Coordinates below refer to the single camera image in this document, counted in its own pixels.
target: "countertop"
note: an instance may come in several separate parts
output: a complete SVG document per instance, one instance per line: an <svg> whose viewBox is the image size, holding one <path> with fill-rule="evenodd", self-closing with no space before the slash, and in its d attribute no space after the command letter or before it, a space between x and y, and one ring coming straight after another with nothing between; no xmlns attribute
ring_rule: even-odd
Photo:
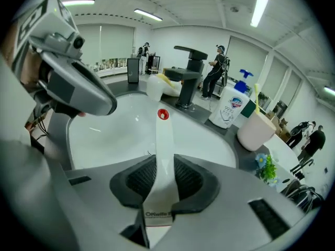
<svg viewBox="0 0 335 251"><path fill-rule="evenodd" d="M116 83L108 84L108 87L113 92L116 97L129 94L129 93L146 93L147 83L144 81L139 81L138 84L128 83L127 81L121 81ZM211 114L210 111L198 106L198 105L191 105L188 110L183 110L177 108L175 103L177 102L177 97L170 97L167 95L163 95L161 98L161 102L169 105L170 107L175 108L179 112L183 113L184 115L189 116L193 120L202 123L208 129L212 130L219 136L221 136L232 148L236 157L236 168L241 169L243 171L249 172L255 175L256 170L258 168L257 164L254 162L257 153L265 153L269 154L269 149L266 148L264 145L260 147L255 152L247 151L238 141L237 139L237 130L238 128L232 125L229 129L223 129L217 127L212 122L208 120L209 115Z"/></svg>

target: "black faucet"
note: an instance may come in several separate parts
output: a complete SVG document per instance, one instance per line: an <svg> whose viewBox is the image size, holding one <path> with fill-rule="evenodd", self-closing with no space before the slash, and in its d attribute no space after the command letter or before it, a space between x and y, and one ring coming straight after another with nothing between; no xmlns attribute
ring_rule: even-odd
<svg viewBox="0 0 335 251"><path fill-rule="evenodd" d="M172 81L184 81L176 106L187 109L192 103L195 90L204 69L203 60L206 60L208 55L198 50L180 47L179 45L176 45L174 49L189 52L187 68L165 69L165 76Z"/></svg>

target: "blue pump cap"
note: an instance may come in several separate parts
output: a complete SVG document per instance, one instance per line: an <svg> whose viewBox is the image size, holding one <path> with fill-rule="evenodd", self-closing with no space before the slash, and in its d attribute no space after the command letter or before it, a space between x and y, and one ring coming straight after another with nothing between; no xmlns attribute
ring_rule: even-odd
<svg viewBox="0 0 335 251"><path fill-rule="evenodd" d="M240 73L244 73L243 78L247 79L248 76L253 76L252 73L248 72L247 70L240 70ZM238 90L241 93L245 93L247 91L247 85L244 81L238 81L234 87L236 90Z"/></svg>

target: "white ceiling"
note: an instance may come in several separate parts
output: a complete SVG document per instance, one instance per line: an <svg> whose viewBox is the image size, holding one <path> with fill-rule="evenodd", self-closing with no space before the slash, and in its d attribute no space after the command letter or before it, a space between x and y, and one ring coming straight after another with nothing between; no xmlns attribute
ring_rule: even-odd
<svg viewBox="0 0 335 251"><path fill-rule="evenodd" d="M255 0L96 0L93 6L69 8L81 23L103 19L127 19L151 28L178 25L212 26L234 30L256 38L292 61L313 84L320 97L335 98L323 92L335 87L333 56L327 39L302 0L269 0L257 28L250 26ZM133 12L141 8L163 18L157 22Z"/></svg>

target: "ceiling light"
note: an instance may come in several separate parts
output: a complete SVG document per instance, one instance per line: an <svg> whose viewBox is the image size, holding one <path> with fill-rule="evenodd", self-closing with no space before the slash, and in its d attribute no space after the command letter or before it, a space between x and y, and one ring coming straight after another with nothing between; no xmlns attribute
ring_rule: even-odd
<svg viewBox="0 0 335 251"><path fill-rule="evenodd" d="M64 6L94 5L95 0L71 0L63 1Z"/></svg>
<svg viewBox="0 0 335 251"><path fill-rule="evenodd" d="M139 13L139 14L142 14L142 15L145 15L145 16L147 16L147 17L149 17L149 18L152 18L152 19L155 19L155 20L158 20L158 21L162 21L162 20L163 20L162 18L157 17L157 16L155 16L155 15L149 13L149 12L146 12L146 11L144 11L144 10L142 10L142 9L139 9L139 8L136 8L136 9L134 10L134 12Z"/></svg>
<svg viewBox="0 0 335 251"><path fill-rule="evenodd" d="M333 96L335 96L335 90L328 87L328 86L325 86L325 91Z"/></svg>
<svg viewBox="0 0 335 251"><path fill-rule="evenodd" d="M255 11L253 12L252 20L250 25L253 27L257 27L258 23L260 23L260 20L263 16L264 10L266 8L266 5L269 0L257 0Z"/></svg>

